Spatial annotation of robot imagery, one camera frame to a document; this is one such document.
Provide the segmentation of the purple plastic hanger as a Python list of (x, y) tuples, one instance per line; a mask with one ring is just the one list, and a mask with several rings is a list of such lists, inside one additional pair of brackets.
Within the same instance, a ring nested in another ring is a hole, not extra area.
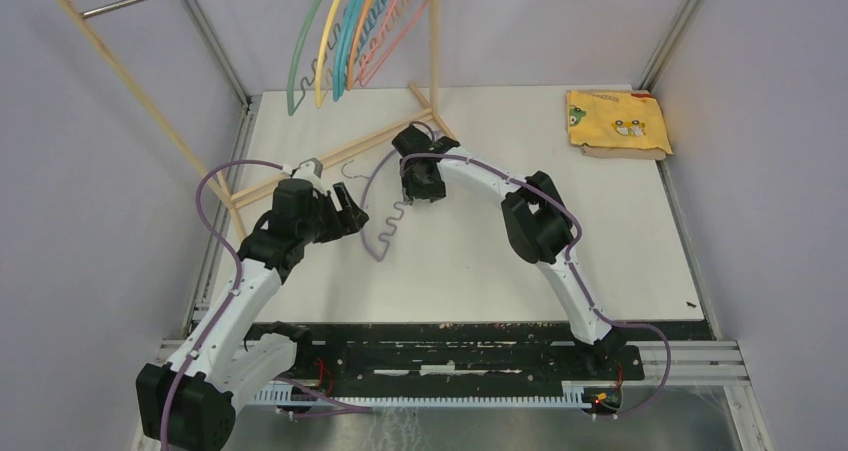
[[(351, 164), (351, 163), (353, 162), (353, 160), (349, 160), (349, 161), (344, 162), (344, 163), (342, 164), (342, 168), (341, 168), (341, 170), (342, 170), (342, 176), (343, 176), (344, 178), (349, 179), (349, 180), (353, 180), (353, 179), (365, 179), (365, 180), (366, 180), (365, 187), (364, 187), (364, 189), (363, 189), (363, 191), (362, 191), (362, 194), (361, 194), (361, 197), (360, 197), (360, 199), (359, 199), (359, 203), (358, 203), (358, 207), (359, 207), (359, 208), (361, 208), (362, 210), (365, 210), (365, 209), (368, 207), (368, 205), (367, 205), (367, 198), (368, 198), (369, 191), (370, 191), (370, 189), (371, 189), (371, 187), (372, 187), (372, 185), (373, 185), (373, 182), (374, 182), (375, 178), (378, 176), (378, 174), (379, 174), (379, 173), (380, 173), (380, 171), (383, 169), (383, 167), (384, 167), (384, 166), (388, 163), (388, 161), (389, 161), (391, 158), (393, 158), (394, 156), (396, 156), (397, 154), (398, 154), (398, 152), (397, 152), (397, 151), (390, 151), (389, 153), (387, 153), (387, 154), (386, 154), (386, 155), (385, 155), (385, 156), (384, 156), (384, 157), (380, 160), (380, 162), (376, 165), (376, 167), (374, 168), (374, 170), (372, 171), (372, 173), (371, 173), (371, 174), (369, 174), (369, 175), (363, 175), (363, 174), (353, 175), (353, 174), (348, 174), (348, 173), (346, 172), (346, 167), (347, 167), (349, 164)], [(397, 233), (397, 231), (398, 231), (398, 229), (399, 229), (399, 223), (400, 223), (400, 222), (402, 221), (402, 219), (404, 218), (404, 216), (405, 216), (405, 214), (406, 214), (406, 209), (407, 209), (407, 208), (408, 208), (408, 204), (407, 204), (407, 203), (405, 203), (404, 201), (395, 201), (395, 202), (393, 203), (393, 205), (392, 205), (392, 209), (395, 211), (395, 214), (394, 214), (394, 215), (390, 215), (390, 216), (388, 216), (388, 217), (384, 220), (385, 229), (384, 229), (383, 231), (381, 231), (381, 232), (377, 235), (377, 241), (378, 241), (378, 242), (380, 242), (380, 243), (382, 243), (382, 244), (384, 245), (384, 247), (383, 247), (383, 250), (382, 250), (382, 251), (377, 251), (377, 250), (376, 250), (376, 249), (375, 249), (375, 248), (374, 248), (374, 247), (373, 247), (373, 246), (369, 243), (368, 238), (367, 238), (367, 236), (364, 234), (364, 230), (363, 230), (363, 229), (361, 229), (361, 230), (359, 231), (359, 236), (360, 236), (360, 239), (361, 239), (361, 243), (362, 243), (362, 245), (363, 245), (363, 248), (365, 249), (365, 251), (366, 251), (366, 252), (370, 255), (370, 257), (371, 257), (374, 261), (376, 261), (376, 262), (378, 262), (378, 263), (381, 263), (381, 262), (383, 262), (383, 261), (385, 260), (385, 258), (387, 257), (387, 255), (388, 255), (388, 253), (389, 253), (389, 250), (391, 249), (392, 238), (396, 235), (396, 233)]]

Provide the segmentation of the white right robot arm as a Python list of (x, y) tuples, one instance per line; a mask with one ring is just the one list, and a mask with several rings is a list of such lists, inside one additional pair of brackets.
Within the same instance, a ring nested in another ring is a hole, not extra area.
[(448, 184), (461, 184), (499, 206), (513, 252), (545, 276), (566, 312), (579, 351), (580, 371), (602, 379), (618, 364), (626, 344), (603, 317), (603, 308), (581, 274), (575, 247), (582, 228), (564, 206), (552, 178), (537, 171), (522, 176), (486, 163), (460, 143), (443, 136), (432, 139), (413, 125), (392, 146), (401, 156), (402, 192), (407, 203), (438, 201)]

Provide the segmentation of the yellow plastic hanger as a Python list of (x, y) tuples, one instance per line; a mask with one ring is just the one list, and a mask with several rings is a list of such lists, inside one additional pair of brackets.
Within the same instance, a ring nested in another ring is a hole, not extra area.
[(336, 21), (336, 15), (343, 1), (344, 0), (331, 1), (330, 7), (327, 11), (327, 15), (324, 20), (321, 38), (319, 40), (318, 53), (315, 59), (316, 70), (314, 82), (314, 105), (317, 109), (320, 109), (323, 105), (323, 100), (326, 95), (326, 90), (324, 86), (324, 75), (325, 66), (327, 62), (327, 53), (329, 49), (329, 38), (332, 35), (332, 31)]

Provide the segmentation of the orange wavy plastic hanger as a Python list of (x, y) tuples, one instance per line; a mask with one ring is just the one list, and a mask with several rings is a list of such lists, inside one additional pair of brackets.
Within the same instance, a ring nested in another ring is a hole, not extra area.
[(367, 56), (366, 41), (377, 27), (378, 18), (387, 10), (390, 0), (351, 0), (344, 12), (342, 51), (337, 53), (334, 66), (339, 72), (335, 81), (337, 95), (351, 90), (357, 79), (357, 62)]

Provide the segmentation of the green plastic hanger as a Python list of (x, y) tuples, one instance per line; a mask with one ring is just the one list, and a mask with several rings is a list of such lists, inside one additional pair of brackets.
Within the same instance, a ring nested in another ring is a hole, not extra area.
[(286, 110), (289, 116), (293, 116), (299, 107), (299, 104), (295, 102), (296, 74), (299, 68), (299, 63), (306, 38), (322, 2), (323, 0), (312, 0), (310, 7), (308, 8), (306, 17), (304, 18), (301, 24), (297, 40), (295, 42), (294, 51), (292, 53), (290, 61), (286, 86)]

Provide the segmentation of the pink wire hanger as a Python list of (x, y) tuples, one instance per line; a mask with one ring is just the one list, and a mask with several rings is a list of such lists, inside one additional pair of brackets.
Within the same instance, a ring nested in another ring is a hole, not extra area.
[(357, 62), (354, 86), (367, 86), (422, 18), (429, 0), (390, 0), (378, 18), (377, 27), (366, 41), (367, 56)]

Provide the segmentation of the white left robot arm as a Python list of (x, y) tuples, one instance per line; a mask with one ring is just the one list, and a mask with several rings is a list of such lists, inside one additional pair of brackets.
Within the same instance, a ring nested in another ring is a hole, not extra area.
[(273, 378), (307, 375), (315, 353), (292, 334), (271, 332), (243, 356), (236, 352), (306, 247), (356, 234), (367, 221), (342, 182), (325, 190), (316, 180), (281, 180), (271, 209), (236, 253), (227, 289), (165, 364), (147, 364), (139, 372), (144, 435), (162, 449), (220, 450), (239, 412)]

